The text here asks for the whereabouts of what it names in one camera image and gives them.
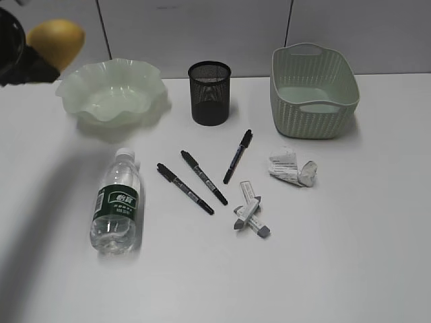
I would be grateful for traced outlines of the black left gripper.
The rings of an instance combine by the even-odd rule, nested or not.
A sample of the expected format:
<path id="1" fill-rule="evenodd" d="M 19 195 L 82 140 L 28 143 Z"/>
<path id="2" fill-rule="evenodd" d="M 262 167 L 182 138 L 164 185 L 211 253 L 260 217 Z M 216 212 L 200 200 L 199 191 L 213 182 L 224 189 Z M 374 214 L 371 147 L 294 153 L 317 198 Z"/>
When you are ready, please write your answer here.
<path id="1" fill-rule="evenodd" d="M 1 8 L 1 84 L 52 83 L 60 76 L 31 46 L 21 23 Z"/>

